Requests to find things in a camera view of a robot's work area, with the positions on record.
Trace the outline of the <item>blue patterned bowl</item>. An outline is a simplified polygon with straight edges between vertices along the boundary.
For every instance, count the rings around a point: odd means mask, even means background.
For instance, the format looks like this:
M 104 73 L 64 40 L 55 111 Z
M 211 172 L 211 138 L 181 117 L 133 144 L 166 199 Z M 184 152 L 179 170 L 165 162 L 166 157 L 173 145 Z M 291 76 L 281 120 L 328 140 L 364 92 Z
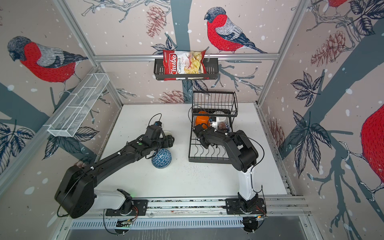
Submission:
M 172 154 L 168 149 L 159 149 L 152 158 L 152 165 L 157 169 L 163 169 L 170 165 Z

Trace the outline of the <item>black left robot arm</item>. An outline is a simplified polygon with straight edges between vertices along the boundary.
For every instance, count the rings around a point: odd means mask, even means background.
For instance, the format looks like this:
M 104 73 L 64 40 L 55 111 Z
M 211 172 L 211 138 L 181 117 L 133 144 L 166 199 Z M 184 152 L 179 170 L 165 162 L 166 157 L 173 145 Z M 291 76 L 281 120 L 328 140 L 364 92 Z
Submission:
M 95 164 L 67 169 L 55 194 L 59 207 L 73 218 L 79 218 L 90 210 L 111 210 L 128 215 L 134 209 L 132 196 L 122 190 L 101 191 L 96 187 L 107 177 L 123 167 L 133 164 L 161 149 L 171 148 L 175 138 L 159 125 L 150 125 L 145 134 L 126 145 L 116 153 Z

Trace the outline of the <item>orange plastic bowl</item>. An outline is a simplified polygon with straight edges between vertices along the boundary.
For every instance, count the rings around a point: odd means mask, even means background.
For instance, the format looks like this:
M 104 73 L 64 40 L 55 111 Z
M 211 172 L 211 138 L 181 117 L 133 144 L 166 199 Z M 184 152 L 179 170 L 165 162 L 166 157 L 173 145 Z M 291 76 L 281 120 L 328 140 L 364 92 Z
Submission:
M 195 117 L 195 126 L 202 125 L 204 129 L 211 126 L 210 117 L 205 111 L 199 111 Z

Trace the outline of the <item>white ceramic bowl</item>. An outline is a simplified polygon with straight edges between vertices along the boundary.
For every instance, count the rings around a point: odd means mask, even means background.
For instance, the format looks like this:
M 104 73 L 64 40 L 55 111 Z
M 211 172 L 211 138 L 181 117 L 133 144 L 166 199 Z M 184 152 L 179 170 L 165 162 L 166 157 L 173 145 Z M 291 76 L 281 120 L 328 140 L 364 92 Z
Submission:
M 228 117 L 222 111 L 216 111 L 213 113 L 212 121 L 216 123 L 226 123 L 228 121 Z

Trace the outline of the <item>red patterned bowl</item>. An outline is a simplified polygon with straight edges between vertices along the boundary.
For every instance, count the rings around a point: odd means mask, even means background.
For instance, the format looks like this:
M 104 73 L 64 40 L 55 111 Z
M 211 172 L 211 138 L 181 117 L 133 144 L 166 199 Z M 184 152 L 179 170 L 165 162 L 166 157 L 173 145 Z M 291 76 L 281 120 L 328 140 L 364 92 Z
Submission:
M 226 132 L 226 133 L 229 133 L 229 132 L 232 131 L 230 125 L 227 124 L 226 122 L 220 122 L 220 123 L 218 124 L 218 130 L 223 131 L 223 132 Z

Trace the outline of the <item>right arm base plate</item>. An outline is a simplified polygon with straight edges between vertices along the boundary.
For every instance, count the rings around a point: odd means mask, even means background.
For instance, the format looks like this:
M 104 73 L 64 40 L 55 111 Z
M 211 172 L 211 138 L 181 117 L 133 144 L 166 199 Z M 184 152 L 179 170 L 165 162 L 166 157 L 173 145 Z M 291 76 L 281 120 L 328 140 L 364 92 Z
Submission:
M 264 199 L 244 201 L 240 199 L 226 199 L 223 209 L 228 215 L 266 215 L 267 207 Z

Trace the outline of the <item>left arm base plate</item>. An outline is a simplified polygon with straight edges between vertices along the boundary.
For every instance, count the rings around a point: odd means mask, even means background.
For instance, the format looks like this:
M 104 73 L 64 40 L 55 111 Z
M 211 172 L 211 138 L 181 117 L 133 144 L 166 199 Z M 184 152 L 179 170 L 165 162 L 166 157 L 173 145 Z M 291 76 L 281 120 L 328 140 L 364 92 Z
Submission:
M 105 215 L 107 217 L 136 217 L 145 216 L 148 208 L 148 200 L 133 199 L 124 203 L 119 209 L 107 209 Z

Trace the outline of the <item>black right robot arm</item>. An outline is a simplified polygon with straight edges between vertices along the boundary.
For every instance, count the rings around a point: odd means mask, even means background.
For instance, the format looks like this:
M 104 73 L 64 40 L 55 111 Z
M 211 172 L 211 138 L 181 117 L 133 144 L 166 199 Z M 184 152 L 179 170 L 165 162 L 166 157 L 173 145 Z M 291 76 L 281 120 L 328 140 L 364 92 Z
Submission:
M 253 169 L 260 161 L 257 160 L 259 153 L 251 143 L 251 139 L 241 130 L 224 132 L 213 127 L 204 127 L 203 124 L 195 126 L 193 132 L 205 149 L 210 146 L 224 147 L 230 164 L 238 171 L 238 207 L 228 209 L 244 214 L 265 215 L 265 202 L 259 199 L 259 192 L 255 190 L 253 183 Z

